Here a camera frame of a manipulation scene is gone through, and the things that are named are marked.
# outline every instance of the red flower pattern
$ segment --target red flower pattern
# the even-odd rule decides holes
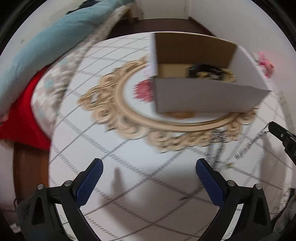
[[[146,103],[152,102],[153,91],[152,91],[152,82],[151,80],[143,80],[137,83],[134,87],[135,99],[140,99]]]

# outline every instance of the pink object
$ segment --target pink object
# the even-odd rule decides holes
[[[263,52],[258,52],[259,53],[259,65],[264,66],[265,70],[265,76],[267,78],[270,78],[270,76],[273,74],[274,72],[274,65],[272,64],[272,62],[269,59],[265,58],[265,55]]]
[[[134,87],[135,99],[144,100],[149,103],[154,100],[152,83],[150,80],[143,80],[137,83]]]

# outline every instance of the box flap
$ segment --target box flap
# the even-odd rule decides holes
[[[228,69],[234,73],[237,79],[236,83],[239,85],[271,90],[257,63],[242,46],[238,46],[236,49]]]
[[[232,42],[202,34],[155,33],[157,63],[205,63],[226,68],[235,52]]]
[[[157,71],[157,54],[156,54],[156,46],[155,46],[155,34],[150,35],[150,71],[151,76],[156,76]]]

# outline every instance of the blue pillow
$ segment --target blue pillow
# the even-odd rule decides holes
[[[34,36],[13,58],[0,79],[0,119],[31,78],[69,51],[115,10],[134,0],[103,0],[70,13]]]

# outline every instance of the white box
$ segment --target white box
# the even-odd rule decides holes
[[[153,34],[151,72],[158,113],[247,113],[269,91],[269,84],[247,51],[232,42],[202,34],[160,32]],[[235,83],[187,78],[196,63],[232,71]]]

